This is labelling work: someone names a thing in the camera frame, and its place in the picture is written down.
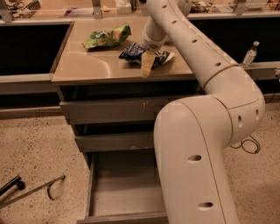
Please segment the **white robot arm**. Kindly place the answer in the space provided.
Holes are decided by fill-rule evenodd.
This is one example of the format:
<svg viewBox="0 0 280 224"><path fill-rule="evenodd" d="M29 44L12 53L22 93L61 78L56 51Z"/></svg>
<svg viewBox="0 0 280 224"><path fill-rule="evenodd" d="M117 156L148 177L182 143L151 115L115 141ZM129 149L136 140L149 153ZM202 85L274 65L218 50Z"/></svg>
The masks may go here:
<svg viewBox="0 0 280 224"><path fill-rule="evenodd" d="M147 0L143 42L176 46L204 90L165 105L154 149L169 224L241 224L222 151L260 125L265 102L246 71L196 28L174 0Z"/></svg>

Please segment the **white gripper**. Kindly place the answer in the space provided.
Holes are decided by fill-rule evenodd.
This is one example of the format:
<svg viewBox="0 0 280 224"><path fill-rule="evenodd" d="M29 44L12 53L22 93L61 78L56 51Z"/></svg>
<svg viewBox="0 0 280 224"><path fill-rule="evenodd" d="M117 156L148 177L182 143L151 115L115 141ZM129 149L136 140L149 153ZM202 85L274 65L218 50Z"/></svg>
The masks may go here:
<svg viewBox="0 0 280 224"><path fill-rule="evenodd" d="M142 76L147 78L150 75L151 69L153 67L156 54L154 52L159 51L162 45L165 43L165 39L153 40L148 36L143 36L143 47L147 50L142 54L142 64L141 71Z"/></svg>

